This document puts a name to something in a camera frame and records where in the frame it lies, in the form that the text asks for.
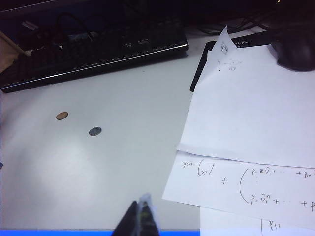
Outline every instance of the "keyboard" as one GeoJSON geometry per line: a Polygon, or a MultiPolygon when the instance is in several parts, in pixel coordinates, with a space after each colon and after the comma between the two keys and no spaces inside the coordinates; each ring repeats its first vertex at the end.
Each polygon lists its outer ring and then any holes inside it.
{"type": "Polygon", "coordinates": [[[3,92],[14,92],[101,74],[188,49],[178,19],[138,22],[108,28],[102,34],[20,54],[0,74],[3,92]]]}

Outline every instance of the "computer mouse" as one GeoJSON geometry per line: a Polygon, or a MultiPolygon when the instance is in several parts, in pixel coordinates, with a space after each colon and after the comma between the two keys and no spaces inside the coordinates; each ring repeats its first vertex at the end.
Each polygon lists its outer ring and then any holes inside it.
{"type": "Polygon", "coordinates": [[[315,34],[307,30],[286,30],[273,35],[272,47],[278,64],[291,70],[315,69],[315,34]]]}

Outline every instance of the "desk surface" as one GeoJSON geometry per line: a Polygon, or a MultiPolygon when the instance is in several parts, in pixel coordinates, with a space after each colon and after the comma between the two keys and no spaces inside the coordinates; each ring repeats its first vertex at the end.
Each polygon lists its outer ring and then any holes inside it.
{"type": "Polygon", "coordinates": [[[113,229],[149,192],[162,229],[199,229],[198,207],[161,199],[191,81],[216,39],[187,37],[180,59],[1,94],[2,228],[113,229]],[[92,137],[95,126],[102,132],[92,137]]]}

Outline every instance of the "coin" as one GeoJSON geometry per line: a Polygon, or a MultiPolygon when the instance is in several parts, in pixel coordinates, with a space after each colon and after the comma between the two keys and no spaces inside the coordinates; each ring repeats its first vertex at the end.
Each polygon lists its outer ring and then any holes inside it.
{"type": "Polygon", "coordinates": [[[101,127],[94,127],[93,129],[90,129],[89,134],[91,136],[96,136],[96,135],[100,134],[101,132],[102,132],[101,127]]]}
{"type": "Polygon", "coordinates": [[[68,116],[68,112],[61,112],[56,116],[56,119],[61,120],[61,119],[66,118],[67,116],[68,116]]]}

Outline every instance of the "white paper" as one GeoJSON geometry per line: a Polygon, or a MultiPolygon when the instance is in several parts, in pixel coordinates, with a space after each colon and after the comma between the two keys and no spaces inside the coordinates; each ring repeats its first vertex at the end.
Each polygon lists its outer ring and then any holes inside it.
{"type": "Polygon", "coordinates": [[[178,150],[314,168],[315,71],[290,71],[274,54],[270,45],[211,52],[178,150]]]}
{"type": "Polygon", "coordinates": [[[204,66],[202,70],[203,75],[200,75],[198,83],[202,83],[205,77],[217,70],[221,62],[228,60],[236,49],[237,47],[232,42],[230,36],[228,36],[227,27],[225,27],[213,46],[212,51],[208,51],[207,66],[204,66]]]}
{"type": "Polygon", "coordinates": [[[209,208],[200,208],[201,236],[315,236],[315,231],[273,220],[261,220],[209,208]]]}
{"type": "Polygon", "coordinates": [[[315,170],[178,152],[163,199],[315,229],[315,170]]]}

